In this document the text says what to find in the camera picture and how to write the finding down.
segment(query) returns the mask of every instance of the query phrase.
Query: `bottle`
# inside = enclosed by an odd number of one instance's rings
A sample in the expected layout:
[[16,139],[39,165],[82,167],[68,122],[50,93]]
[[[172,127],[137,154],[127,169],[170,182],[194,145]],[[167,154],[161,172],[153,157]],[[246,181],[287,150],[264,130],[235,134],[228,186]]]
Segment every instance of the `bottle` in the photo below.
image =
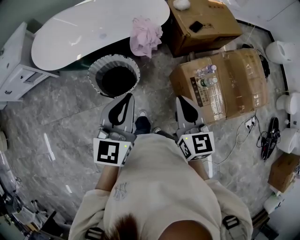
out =
[[214,73],[216,71],[216,69],[217,69],[216,65],[209,64],[202,69],[198,69],[196,71],[196,75],[203,76],[203,75],[211,74],[211,73]]
[[216,77],[210,77],[210,78],[204,78],[198,81],[199,87],[211,87],[215,85],[218,82],[218,79]]

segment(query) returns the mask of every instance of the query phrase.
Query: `black pants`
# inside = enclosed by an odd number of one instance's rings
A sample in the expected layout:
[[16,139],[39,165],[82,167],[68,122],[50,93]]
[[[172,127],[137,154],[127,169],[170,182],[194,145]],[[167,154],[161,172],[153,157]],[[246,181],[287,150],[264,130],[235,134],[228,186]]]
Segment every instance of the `black pants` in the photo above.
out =
[[[135,126],[136,126],[135,135],[150,133],[151,124],[150,124],[148,118],[145,117],[145,116],[138,117],[137,120],[135,121]],[[170,135],[170,134],[168,134],[164,131],[159,131],[156,134],[165,136],[165,137],[170,138],[174,141],[176,140],[175,137],[173,137],[172,135]]]

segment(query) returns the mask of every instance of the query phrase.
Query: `white shoe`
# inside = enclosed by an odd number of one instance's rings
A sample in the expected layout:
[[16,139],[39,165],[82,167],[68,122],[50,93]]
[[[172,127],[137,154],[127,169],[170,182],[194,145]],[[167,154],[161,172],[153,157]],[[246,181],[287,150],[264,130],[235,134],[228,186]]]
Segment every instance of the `white shoe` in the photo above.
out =
[[153,129],[153,133],[158,133],[159,131],[161,131],[161,129],[159,127],[156,127],[155,129]]
[[139,115],[138,115],[137,117],[138,117],[138,118],[139,118],[139,117],[147,117],[146,111],[145,111],[145,110],[141,110],[141,111],[139,112]]

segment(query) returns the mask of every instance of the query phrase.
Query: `pink cloth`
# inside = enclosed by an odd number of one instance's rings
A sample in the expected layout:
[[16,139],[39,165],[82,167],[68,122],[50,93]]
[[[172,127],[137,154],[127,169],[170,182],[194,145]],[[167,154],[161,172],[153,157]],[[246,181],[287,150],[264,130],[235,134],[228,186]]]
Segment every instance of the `pink cloth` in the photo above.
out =
[[130,34],[130,50],[135,56],[151,58],[152,49],[157,50],[163,35],[161,26],[150,21],[149,18],[137,17],[133,20],[133,30]]

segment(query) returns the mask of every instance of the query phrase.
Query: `black phone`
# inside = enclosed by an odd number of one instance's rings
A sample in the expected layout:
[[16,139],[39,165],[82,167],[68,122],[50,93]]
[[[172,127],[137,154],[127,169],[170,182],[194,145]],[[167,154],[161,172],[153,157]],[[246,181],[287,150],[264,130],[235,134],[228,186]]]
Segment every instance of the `black phone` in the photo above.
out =
[[189,28],[193,31],[193,32],[197,32],[199,31],[201,28],[203,27],[203,24],[196,21],[194,22],[192,25],[189,26]]

